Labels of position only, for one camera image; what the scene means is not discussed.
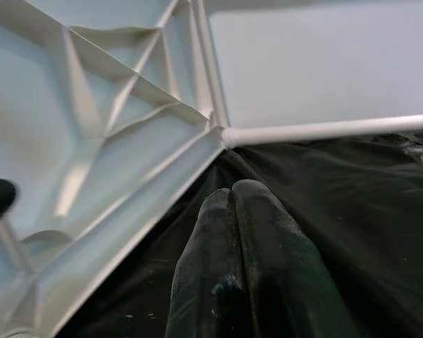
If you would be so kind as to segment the white plastic table leg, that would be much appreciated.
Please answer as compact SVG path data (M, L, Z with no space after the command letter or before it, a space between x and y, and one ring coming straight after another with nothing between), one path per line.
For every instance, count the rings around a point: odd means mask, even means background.
M234 148L246 145L314 141L414 130L423 130L423 115L248 129L229 127L222 131L221 137L228 148Z

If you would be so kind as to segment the black shiny table cover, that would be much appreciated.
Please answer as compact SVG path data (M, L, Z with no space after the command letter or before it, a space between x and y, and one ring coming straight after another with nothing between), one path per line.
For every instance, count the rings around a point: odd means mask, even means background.
M56 338L165 338L200 207L241 180L267 186L312 240L358 338L423 338L423 132L222 152Z

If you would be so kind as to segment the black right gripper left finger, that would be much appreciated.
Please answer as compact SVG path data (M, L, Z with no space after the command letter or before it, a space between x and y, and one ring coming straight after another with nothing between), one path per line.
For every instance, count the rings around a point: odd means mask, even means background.
M202 203L176 264L165 338L249 338L249 299L233 197Z

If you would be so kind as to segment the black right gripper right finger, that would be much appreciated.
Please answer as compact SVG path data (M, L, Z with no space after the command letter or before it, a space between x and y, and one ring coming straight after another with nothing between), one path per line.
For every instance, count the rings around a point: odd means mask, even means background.
M232 187L257 338L358 338L319 250L267 186Z

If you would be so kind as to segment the white plastic table top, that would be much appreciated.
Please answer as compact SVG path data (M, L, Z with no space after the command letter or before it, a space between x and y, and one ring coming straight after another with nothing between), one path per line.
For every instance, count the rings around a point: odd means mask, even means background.
M0 0L0 338L54 338L225 124L204 0Z

